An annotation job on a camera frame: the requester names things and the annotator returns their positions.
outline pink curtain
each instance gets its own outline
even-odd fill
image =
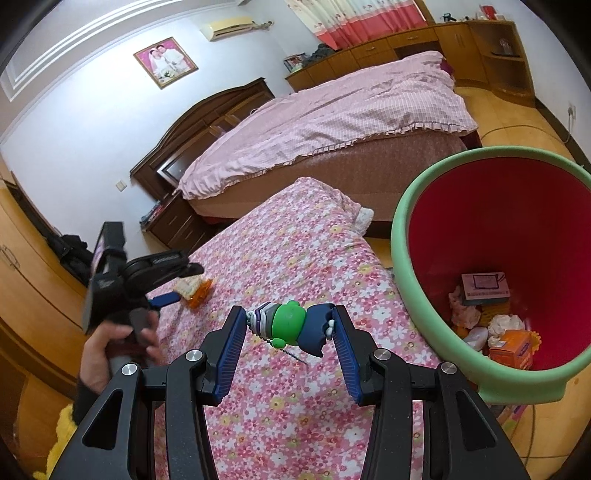
[[[413,0],[285,0],[320,41],[338,50],[425,27]]]

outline floral bedsheet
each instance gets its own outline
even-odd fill
[[[317,180],[299,179],[192,255],[215,279],[198,310],[162,310],[158,335],[168,361],[198,348],[233,305],[296,299],[304,307],[346,306],[378,346],[406,361],[435,367],[436,354],[411,323],[391,275],[356,231],[360,206]],[[167,284],[152,292],[170,291]],[[224,480],[358,480],[373,407],[347,393],[332,342],[324,358],[288,346],[308,365],[246,333],[229,395],[206,407],[207,427]],[[420,479],[423,419],[414,404],[411,479]],[[157,476],[167,479],[164,407],[157,411]]]

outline wooden wardrobe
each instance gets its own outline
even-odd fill
[[[85,336],[86,289],[13,198],[0,158],[0,436],[23,470],[44,470],[71,403]]]

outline metal screw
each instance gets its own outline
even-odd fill
[[[124,375],[133,375],[137,371],[138,371],[138,366],[136,364],[127,364],[127,365],[124,365],[123,368],[121,369],[121,372]]]
[[[374,352],[374,357],[378,360],[390,360],[390,357],[392,357],[392,352],[390,350],[386,350],[385,348],[378,348]]]
[[[199,360],[201,360],[203,356],[203,352],[201,350],[191,350],[190,352],[187,352],[187,355],[185,355],[185,358],[187,360],[189,360],[190,362],[197,362]]]
[[[441,371],[448,375],[453,375],[457,372],[457,367],[451,362],[443,362],[441,364]]]

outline pink bedspread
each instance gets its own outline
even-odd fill
[[[186,199],[206,199],[273,167],[375,135],[466,135],[477,124],[442,59],[428,51],[271,100],[193,162],[178,188]]]
[[[230,308],[297,299],[308,307],[344,304],[378,346],[406,361],[434,367],[425,343],[390,274],[353,227],[360,206],[317,180],[299,179],[196,251],[215,292],[196,312],[179,304],[162,311],[158,335],[168,361],[199,347],[220,328]],[[166,285],[152,295],[170,291]],[[347,393],[334,345],[316,358],[291,351],[296,362],[246,334],[230,394],[207,408],[213,456],[223,480],[358,480],[373,407],[360,408]],[[164,407],[157,411],[158,478],[167,478]],[[412,479],[423,459],[423,420],[414,405]]]

